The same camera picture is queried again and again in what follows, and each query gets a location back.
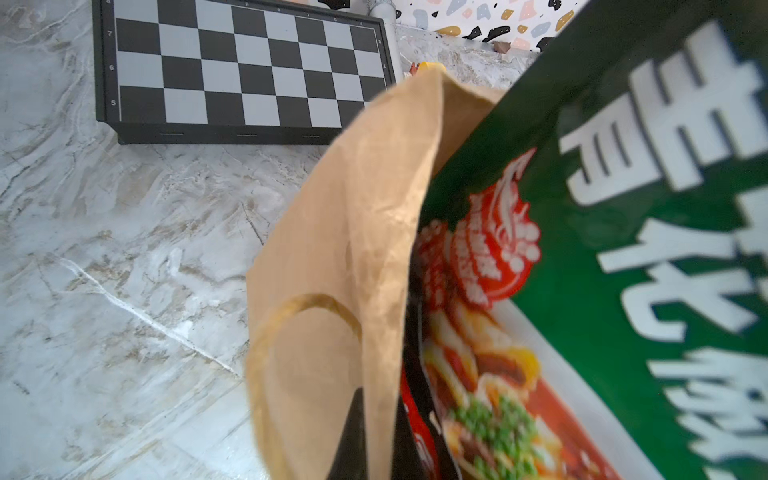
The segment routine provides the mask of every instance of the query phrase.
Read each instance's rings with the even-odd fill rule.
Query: white marble surface
[[[91,3],[0,5],[0,478],[266,478],[244,274],[325,148],[118,145]],[[475,84],[531,60],[399,33]]]

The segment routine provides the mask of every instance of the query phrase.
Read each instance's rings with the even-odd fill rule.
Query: brown paper bag
[[[432,175],[502,93],[424,71],[380,95],[253,263],[247,381],[273,478],[326,477],[360,386],[369,477],[389,478],[419,211]]]

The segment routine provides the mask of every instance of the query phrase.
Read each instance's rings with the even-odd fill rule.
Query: green food package
[[[464,478],[768,478],[767,32],[593,0],[434,178],[420,359]]]

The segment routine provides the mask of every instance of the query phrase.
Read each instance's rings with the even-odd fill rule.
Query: chessboard frame
[[[208,0],[237,7],[253,7],[272,12],[301,13],[306,18],[343,22],[372,28],[381,46],[384,81],[390,88],[396,83],[392,56],[381,18],[338,12],[282,0]],[[114,0],[92,0],[94,29],[94,86],[96,120],[112,127],[120,144],[330,144],[342,128],[282,127],[212,124],[138,124],[119,118],[116,100],[118,80],[115,72],[117,45],[108,25],[114,25]]]

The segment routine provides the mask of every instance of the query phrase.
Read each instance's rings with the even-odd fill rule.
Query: chessboard
[[[121,143],[328,144],[394,85],[382,20],[275,0],[94,0]]]

